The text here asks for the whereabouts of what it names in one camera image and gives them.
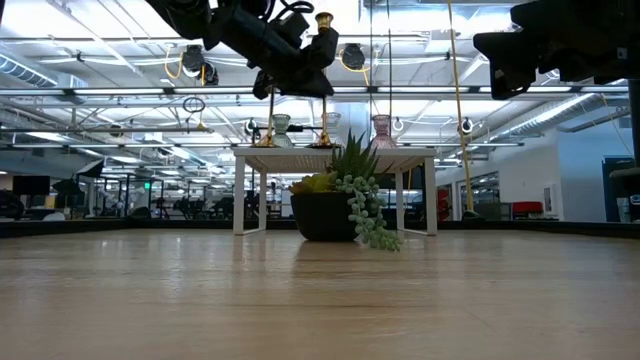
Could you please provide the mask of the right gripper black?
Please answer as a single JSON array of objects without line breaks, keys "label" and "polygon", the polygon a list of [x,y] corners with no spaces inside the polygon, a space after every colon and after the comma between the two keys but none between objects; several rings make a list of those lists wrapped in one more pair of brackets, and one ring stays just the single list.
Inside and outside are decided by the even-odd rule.
[{"label": "right gripper black", "polygon": [[507,100],[526,92],[536,81],[536,73],[558,70],[553,34],[560,23],[554,12],[512,12],[511,20],[520,29],[513,32],[478,33],[475,48],[490,66],[491,96]]}]

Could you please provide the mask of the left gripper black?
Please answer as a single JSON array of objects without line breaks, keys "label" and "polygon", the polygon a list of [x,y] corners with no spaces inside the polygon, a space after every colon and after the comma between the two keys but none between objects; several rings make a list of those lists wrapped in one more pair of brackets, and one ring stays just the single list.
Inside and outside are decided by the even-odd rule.
[{"label": "left gripper black", "polygon": [[334,95],[334,88],[324,69],[332,64],[338,45],[339,33],[333,28],[322,28],[302,50],[304,64],[316,71],[301,74],[302,35],[306,27],[253,27],[249,30],[254,51],[250,68],[258,67],[252,94],[265,99],[271,87],[286,95],[324,98]]}]

